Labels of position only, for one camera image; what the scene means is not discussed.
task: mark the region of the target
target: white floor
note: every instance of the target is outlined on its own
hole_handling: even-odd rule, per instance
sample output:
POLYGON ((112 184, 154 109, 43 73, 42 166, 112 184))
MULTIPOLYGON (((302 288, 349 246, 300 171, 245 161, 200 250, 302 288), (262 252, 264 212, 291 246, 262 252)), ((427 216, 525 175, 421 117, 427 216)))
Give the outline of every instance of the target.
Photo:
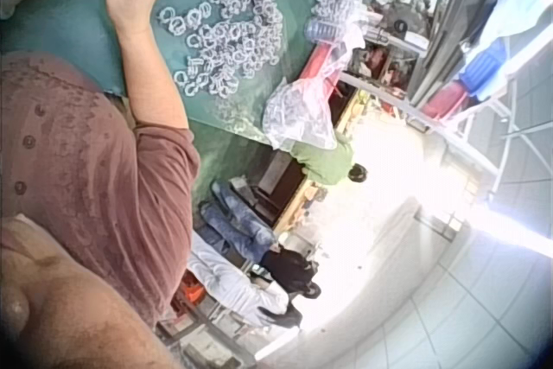
MULTIPOLYGON (((330 188, 327 198, 313 204, 308 220, 296 230, 322 248, 315 276, 321 296, 295 300, 304 317, 302 330, 289 331, 261 350, 258 342, 254 346, 247 337, 242 339, 268 367, 317 367, 326 355, 345 347, 353 332, 365 332, 367 328, 355 327, 354 317, 350 318, 355 310, 374 307, 378 314, 388 315, 393 311, 388 307, 391 303, 380 307, 359 303, 359 299, 366 296, 367 288, 390 257, 397 255, 405 234, 413 228, 418 209, 413 196, 423 177, 424 140, 416 131, 370 113, 355 128, 353 147, 355 162, 369 171, 367 181, 346 180, 330 188)), ((418 274, 417 281, 424 272, 418 274)), ((400 297, 408 294, 399 291, 396 300, 401 302, 400 297)))

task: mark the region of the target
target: plastic bag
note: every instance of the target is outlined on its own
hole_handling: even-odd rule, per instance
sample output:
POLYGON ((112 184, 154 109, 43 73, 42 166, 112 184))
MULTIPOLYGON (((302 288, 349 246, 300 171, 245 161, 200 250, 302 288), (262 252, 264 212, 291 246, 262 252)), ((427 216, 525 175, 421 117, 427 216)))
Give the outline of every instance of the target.
POLYGON ((273 149, 287 147, 288 140, 325 150, 336 148, 336 137, 326 95, 327 77, 347 66, 355 48, 365 46, 363 32, 352 23, 314 78, 286 80, 272 93, 265 108, 262 128, 273 149))
POLYGON ((263 132, 273 149, 282 148, 288 139, 333 150, 338 145, 324 97, 324 78, 286 79, 267 100, 263 116, 263 132))

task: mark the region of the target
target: jeans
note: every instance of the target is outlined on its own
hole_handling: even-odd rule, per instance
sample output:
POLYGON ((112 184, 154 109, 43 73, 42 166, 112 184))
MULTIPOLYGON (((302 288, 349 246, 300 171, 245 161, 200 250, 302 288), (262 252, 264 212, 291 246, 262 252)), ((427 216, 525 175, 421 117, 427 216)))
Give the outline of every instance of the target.
POLYGON ((217 203, 207 203, 200 208, 200 214, 208 226, 201 227, 196 232, 220 253, 224 253, 223 250, 228 251, 228 248, 225 249, 226 241, 243 258, 258 264, 277 241, 272 229, 228 185, 215 182, 212 191, 220 206, 217 203))

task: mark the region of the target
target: white shirt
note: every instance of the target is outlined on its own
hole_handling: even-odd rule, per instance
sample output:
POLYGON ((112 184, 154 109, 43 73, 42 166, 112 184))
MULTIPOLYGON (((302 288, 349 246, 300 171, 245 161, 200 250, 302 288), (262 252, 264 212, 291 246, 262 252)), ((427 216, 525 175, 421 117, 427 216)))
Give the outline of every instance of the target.
POLYGON ((241 315, 256 328, 268 326, 268 318, 257 308, 282 315, 288 307, 288 294, 277 283, 262 289, 238 268, 216 252, 200 235, 193 232, 188 269, 198 278, 210 296, 241 315))

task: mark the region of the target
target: brown shirt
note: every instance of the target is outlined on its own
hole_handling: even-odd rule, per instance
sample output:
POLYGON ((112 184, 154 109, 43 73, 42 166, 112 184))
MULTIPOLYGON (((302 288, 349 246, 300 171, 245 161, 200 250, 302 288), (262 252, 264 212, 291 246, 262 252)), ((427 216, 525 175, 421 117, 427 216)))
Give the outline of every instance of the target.
POLYGON ((133 134, 90 80, 50 55, 3 56, 1 82, 2 216, 44 226, 153 326, 190 250, 192 133, 133 134))

